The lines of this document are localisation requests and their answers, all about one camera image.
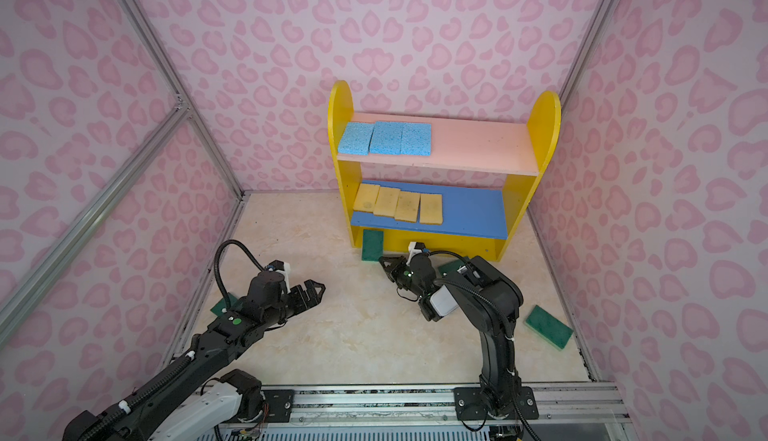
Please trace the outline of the yellow sponge floor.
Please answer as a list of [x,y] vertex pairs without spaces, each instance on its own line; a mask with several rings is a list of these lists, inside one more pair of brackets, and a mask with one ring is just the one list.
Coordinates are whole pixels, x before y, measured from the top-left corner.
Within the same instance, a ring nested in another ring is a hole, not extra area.
[[416,223],[419,216],[420,200],[420,193],[400,191],[394,219],[400,222]]
[[443,220],[442,196],[423,193],[420,198],[419,222],[425,225],[442,225]]

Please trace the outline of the yellow sponge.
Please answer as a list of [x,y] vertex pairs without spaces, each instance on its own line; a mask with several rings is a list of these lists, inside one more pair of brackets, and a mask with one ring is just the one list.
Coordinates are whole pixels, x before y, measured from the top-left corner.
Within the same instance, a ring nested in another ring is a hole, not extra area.
[[393,218],[397,209],[401,190],[381,186],[373,209],[373,214],[379,217]]

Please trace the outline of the yellow sponge shelf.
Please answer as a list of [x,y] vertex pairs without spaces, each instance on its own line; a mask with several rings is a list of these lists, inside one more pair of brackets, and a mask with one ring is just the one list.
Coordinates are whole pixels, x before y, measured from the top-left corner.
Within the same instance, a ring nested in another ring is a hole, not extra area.
[[353,202],[353,210],[355,212],[373,213],[379,191],[380,186],[377,184],[360,184]]

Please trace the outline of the blue sponge floor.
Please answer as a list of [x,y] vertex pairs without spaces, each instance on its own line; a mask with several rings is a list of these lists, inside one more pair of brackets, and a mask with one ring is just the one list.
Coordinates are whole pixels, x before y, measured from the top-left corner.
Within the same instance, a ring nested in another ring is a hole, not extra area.
[[430,123],[404,123],[402,125],[400,154],[429,157],[432,151],[432,125]]
[[376,155],[397,156],[401,154],[404,123],[377,121],[374,124],[369,153]]

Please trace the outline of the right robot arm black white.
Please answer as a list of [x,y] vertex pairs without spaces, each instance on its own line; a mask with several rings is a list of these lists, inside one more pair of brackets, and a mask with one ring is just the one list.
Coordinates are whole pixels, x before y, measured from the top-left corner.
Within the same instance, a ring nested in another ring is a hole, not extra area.
[[520,288],[480,256],[419,251],[378,259],[387,278],[406,291],[428,322],[461,311],[478,331],[482,349],[481,405],[501,418],[516,407],[522,381],[516,368],[515,326],[524,304]]

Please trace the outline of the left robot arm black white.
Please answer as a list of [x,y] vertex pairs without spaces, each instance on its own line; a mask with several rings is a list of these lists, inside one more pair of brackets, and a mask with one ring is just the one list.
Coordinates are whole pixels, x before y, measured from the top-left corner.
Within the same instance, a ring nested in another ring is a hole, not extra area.
[[326,286],[307,280],[288,287],[283,274],[263,271],[248,292],[195,335],[187,351],[147,383],[99,414],[83,411],[64,440],[148,440],[206,381],[242,356],[264,334],[318,306]]

